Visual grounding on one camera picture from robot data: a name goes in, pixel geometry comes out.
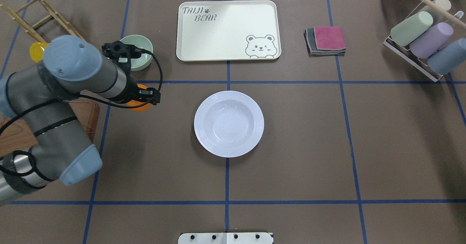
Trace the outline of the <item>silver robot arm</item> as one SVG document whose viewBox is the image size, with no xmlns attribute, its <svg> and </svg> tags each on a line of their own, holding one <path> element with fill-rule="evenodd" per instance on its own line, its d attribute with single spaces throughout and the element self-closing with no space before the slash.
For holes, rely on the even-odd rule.
<svg viewBox="0 0 466 244">
<path fill-rule="evenodd" d="M 161 88 L 141 88 L 130 76 L 131 59 L 150 51 L 117 40 L 99 51 L 73 35 L 56 37 L 43 58 L 1 80 L 1 113 L 5 131 L 25 120 L 37 144 L 1 157 L 1 206 L 60 180 L 70 186 L 95 174 L 103 165 L 100 154 L 78 121 L 70 101 L 100 96 L 93 101 L 128 109 L 160 102 Z"/>
</svg>

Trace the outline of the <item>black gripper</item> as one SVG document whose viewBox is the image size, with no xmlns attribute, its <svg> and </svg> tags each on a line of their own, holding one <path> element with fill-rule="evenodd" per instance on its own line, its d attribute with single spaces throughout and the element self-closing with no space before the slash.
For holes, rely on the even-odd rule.
<svg viewBox="0 0 466 244">
<path fill-rule="evenodd" d="M 144 105 L 156 105 L 161 99 L 161 81 L 159 81 L 158 88 L 154 87 L 140 87 L 137 85 L 133 78 L 130 78 L 122 93 L 117 95 L 117 103 L 128 103 L 130 101 L 141 102 Z"/>
</svg>

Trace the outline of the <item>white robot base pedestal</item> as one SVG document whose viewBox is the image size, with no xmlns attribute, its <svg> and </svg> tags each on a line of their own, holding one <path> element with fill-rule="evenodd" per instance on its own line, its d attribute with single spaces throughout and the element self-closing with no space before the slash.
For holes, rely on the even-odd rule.
<svg viewBox="0 0 466 244">
<path fill-rule="evenodd" d="M 268 232 L 183 233 L 178 244 L 273 244 Z"/>
</svg>

